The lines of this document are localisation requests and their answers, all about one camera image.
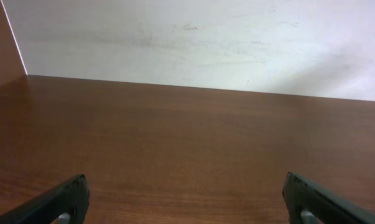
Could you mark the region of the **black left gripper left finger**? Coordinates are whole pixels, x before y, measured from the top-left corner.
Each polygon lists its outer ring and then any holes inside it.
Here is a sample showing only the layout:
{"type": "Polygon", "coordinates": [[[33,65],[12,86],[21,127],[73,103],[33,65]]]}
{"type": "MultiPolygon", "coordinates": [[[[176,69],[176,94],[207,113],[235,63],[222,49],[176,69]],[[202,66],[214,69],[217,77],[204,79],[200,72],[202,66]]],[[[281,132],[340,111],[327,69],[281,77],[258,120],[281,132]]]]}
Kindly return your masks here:
{"type": "Polygon", "coordinates": [[[69,223],[83,223],[90,191],[85,175],[75,175],[54,188],[0,215],[0,224],[52,223],[60,215],[69,223]]]}

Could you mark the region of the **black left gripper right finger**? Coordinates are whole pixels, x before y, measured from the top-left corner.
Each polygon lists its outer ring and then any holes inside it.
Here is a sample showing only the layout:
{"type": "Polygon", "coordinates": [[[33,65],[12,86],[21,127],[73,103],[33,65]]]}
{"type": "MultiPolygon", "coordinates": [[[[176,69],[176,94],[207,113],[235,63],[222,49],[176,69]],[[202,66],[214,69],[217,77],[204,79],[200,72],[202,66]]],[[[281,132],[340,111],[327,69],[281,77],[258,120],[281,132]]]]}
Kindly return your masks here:
{"type": "Polygon", "coordinates": [[[294,172],[287,173],[282,195],[290,223],[375,224],[375,214],[294,172]]]}

